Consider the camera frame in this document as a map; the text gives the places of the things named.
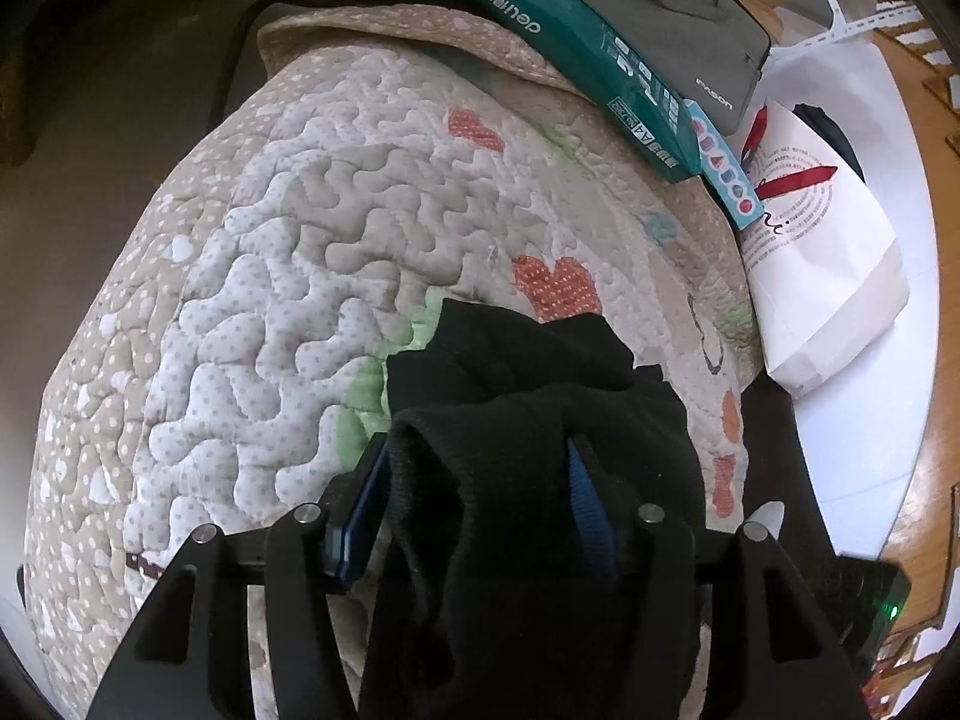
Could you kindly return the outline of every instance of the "quilted blanket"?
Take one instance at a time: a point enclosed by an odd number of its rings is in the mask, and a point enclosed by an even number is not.
[[[739,394],[760,366],[736,244],[698,180],[656,178],[506,30],[430,6],[268,25],[272,78],[174,169],[45,391],[26,591],[82,717],[203,522],[262,527],[386,428],[385,360],[444,298],[603,314],[685,402],[710,526],[741,522]],[[352,688],[376,566],[331,600]],[[260,717],[275,716],[251,594]]]

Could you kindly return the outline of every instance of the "white table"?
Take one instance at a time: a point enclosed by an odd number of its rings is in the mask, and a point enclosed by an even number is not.
[[[833,546],[877,557],[913,475],[937,359],[937,241],[923,161],[893,76],[872,44],[827,45],[768,66],[752,111],[768,97],[789,108],[817,105],[840,125],[904,252],[910,301],[894,327],[796,403]]]

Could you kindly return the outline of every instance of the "white paper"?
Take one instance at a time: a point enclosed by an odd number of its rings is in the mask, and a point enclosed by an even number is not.
[[[765,201],[742,253],[771,377],[799,396],[843,370],[909,298],[890,221],[853,169],[813,130],[768,101],[748,165],[755,185],[810,167],[827,182]]]

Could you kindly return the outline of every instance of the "green pattern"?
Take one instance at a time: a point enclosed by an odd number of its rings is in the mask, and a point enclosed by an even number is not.
[[[541,136],[560,157],[570,162],[570,164],[576,167],[576,169],[582,172],[587,178],[593,177],[592,168],[588,163],[584,162],[584,159],[577,153],[577,149],[573,146],[573,143],[570,143],[569,138],[563,136],[563,133],[560,133],[549,124],[537,122],[534,119],[526,119],[526,121],[531,127],[536,129],[539,136]]]
[[[443,300],[453,295],[440,287],[426,290],[424,306],[415,309],[410,322],[395,338],[384,338],[360,365],[347,388],[337,419],[337,456],[344,471],[356,468],[367,442],[374,433],[390,429],[390,404],[387,401],[387,357],[397,352],[426,347],[437,331]]]
[[[755,335],[754,305],[749,300],[728,306],[714,319],[713,325],[720,335],[735,346],[748,346]]]

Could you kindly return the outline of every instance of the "gray pouch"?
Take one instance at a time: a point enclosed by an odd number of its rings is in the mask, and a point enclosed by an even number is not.
[[[583,0],[724,135],[747,111],[770,36],[737,0]]]

